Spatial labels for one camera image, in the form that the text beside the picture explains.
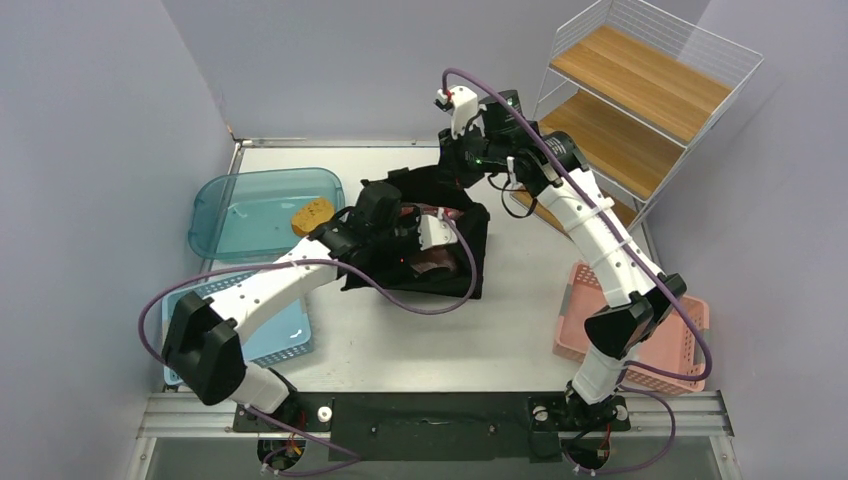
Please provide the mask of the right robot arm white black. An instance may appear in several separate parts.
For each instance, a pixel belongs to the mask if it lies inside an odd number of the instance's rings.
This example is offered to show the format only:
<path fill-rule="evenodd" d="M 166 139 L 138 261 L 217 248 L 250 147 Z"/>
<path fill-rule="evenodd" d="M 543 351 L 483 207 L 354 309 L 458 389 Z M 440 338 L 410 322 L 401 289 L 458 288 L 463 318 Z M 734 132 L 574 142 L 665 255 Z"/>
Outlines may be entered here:
<path fill-rule="evenodd" d="M 598 280 L 605 306 L 589 316 L 588 351 L 565 390 L 565 413 L 577 428 L 611 421 L 629 363 L 680 305 L 686 284 L 644 254 L 614 214 L 570 136 L 541 135 L 520 111 L 516 91 L 484 99 L 466 86 L 441 88 L 436 106 L 450 114 L 439 134 L 440 168 L 468 188 L 486 174 L 507 173 L 564 227 Z"/>

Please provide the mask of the blue perforated plastic basket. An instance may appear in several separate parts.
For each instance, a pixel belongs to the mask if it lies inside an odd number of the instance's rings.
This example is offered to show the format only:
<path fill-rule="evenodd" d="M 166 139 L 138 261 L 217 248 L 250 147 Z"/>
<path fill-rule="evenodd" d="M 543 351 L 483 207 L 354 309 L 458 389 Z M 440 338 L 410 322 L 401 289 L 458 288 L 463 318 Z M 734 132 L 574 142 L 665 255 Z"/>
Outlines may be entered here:
<path fill-rule="evenodd" d="M 166 334 L 177 302 L 190 291 L 205 298 L 249 278 L 252 272 L 231 274 L 217 280 L 175 290 L 161 300 L 162 333 Z M 314 351 L 311 322 L 302 300 L 293 302 L 264 323 L 243 345 L 247 362 L 262 367 L 306 355 Z"/>

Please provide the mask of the black fabric grocery bag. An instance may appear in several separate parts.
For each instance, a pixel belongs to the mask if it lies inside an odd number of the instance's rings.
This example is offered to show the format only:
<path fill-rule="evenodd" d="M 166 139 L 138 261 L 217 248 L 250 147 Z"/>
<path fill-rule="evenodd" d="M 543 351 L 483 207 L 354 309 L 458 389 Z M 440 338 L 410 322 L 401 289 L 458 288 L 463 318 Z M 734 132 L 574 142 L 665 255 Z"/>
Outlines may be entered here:
<path fill-rule="evenodd" d="M 490 214 L 485 206 L 473 201 L 464 189 L 458 189 L 438 180 L 438 166 L 415 169 L 398 169 L 387 173 L 383 180 L 362 181 L 363 190 L 357 202 L 335 214 L 344 219 L 343 224 L 363 238 L 359 228 L 357 209 L 368 206 L 394 206 L 400 203 L 421 203 L 434 207 L 460 210 L 463 215 L 455 225 L 471 249 L 468 256 L 461 244 L 447 246 L 454 256 L 457 269 L 450 272 L 440 268 L 416 275 L 400 259 L 382 257 L 377 262 L 358 263 L 357 267 L 388 290 L 428 293 L 449 297 L 462 297 L 467 293 L 472 275 L 477 275 L 471 297 L 482 297 L 483 269 Z"/>

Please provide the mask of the brown bread slice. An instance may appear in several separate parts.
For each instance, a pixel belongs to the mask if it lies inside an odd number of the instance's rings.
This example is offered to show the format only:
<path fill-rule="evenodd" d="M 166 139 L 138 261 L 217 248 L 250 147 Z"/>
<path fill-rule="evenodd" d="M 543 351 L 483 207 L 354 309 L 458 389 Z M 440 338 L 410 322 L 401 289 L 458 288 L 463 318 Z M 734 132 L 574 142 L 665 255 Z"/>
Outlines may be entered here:
<path fill-rule="evenodd" d="M 306 237 L 319 225 L 329 221 L 336 213 L 334 204 L 323 197 L 309 201 L 301 207 L 290 220 L 292 232 L 300 237 Z"/>

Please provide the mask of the pink perforated plastic basket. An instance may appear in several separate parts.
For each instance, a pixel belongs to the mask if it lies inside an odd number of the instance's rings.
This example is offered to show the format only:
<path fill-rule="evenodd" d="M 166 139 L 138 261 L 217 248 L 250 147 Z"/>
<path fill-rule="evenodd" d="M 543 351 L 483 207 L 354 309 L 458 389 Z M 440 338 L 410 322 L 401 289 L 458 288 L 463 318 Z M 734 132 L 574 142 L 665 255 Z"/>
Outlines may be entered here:
<path fill-rule="evenodd" d="M 554 335 L 553 353 L 568 360 L 581 362 L 589 348 L 584 321 L 604 305 L 602 289 L 592 270 L 583 262 L 575 263 L 563 296 Z M 640 347 L 637 360 L 667 372 L 686 376 L 701 374 L 705 366 L 701 347 L 676 311 L 673 311 Z M 626 380 L 669 395 L 701 392 L 705 388 L 703 380 L 692 382 L 672 379 L 641 367 L 629 368 Z"/>

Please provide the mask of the pink plastic grocery bag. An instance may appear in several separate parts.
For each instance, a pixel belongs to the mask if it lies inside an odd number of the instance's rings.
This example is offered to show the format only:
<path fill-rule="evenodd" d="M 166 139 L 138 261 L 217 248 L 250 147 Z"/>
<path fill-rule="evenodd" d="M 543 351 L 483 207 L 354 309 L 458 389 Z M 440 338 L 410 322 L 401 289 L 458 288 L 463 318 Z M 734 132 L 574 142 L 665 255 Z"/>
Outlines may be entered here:
<path fill-rule="evenodd" d="M 405 204 L 400 210 L 401 219 L 408 220 L 416 217 L 418 220 L 417 227 L 422 215 L 436 216 L 447 222 L 447 219 L 456 221 L 463 213 L 453 208 L 434 207 L 421 203 Z M 447 250 L 447 246 L 435 247 L 425 251 L 422 251 L 419 247 L 417 251 L 404 254 L 401 257 L 401 262 L 410 267 L 416 275 L 422 275 L 430 270 L 440 268 L 455 272 L 457 263 L 454 256 Z"/>

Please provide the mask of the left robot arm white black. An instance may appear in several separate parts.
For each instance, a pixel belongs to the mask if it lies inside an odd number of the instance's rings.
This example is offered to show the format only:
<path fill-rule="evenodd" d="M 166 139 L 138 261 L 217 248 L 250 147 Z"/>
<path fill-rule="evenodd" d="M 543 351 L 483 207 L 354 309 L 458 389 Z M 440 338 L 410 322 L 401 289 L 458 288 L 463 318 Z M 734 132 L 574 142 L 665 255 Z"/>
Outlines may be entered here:
<path fill-rule="evenodd" d="M 165 363 L 203 404 L 250 404 L 275 430 L 295 423 L 298 402 L 282 376 L 246 362 L 244 343 L 310 291 L 365 271 L 380 248 L 418 245 L 422 211 L 394 186 L 376 182 L 351 207 L 316 212 L 306 206 L 301 213 L 304 237 L 269 268 L 207 297 L 194 291 L 182 296 L 162 348 Z"/>

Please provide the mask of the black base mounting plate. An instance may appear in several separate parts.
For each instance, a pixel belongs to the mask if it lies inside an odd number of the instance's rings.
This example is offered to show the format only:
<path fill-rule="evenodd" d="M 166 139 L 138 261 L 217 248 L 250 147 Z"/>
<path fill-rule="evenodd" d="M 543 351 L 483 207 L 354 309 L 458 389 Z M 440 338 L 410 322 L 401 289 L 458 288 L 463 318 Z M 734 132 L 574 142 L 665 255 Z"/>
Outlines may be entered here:
<path fill-rule="evenodd" d="M 328 435 L 331 461 L 554 461 L 571 438 L 631 428 L 623 397 L 572 407 L 562 391 L 300 392 L 272 416 Z"/>

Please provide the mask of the teal transparent plastic tray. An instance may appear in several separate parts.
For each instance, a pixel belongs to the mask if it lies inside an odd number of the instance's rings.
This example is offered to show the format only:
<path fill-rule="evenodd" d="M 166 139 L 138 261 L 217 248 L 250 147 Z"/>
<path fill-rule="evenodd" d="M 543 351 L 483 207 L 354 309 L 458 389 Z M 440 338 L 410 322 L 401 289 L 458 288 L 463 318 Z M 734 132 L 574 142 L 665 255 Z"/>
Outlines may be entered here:
<path fill-rule="evenodd" d="M 208 260 L 275 258 L 300 241 L 291 227 L 295 213 L 319 198 L 334 209 L 345 205 L 339 178 L 320 167 L 217 177 L 194 199 L 188 245 Z"/>

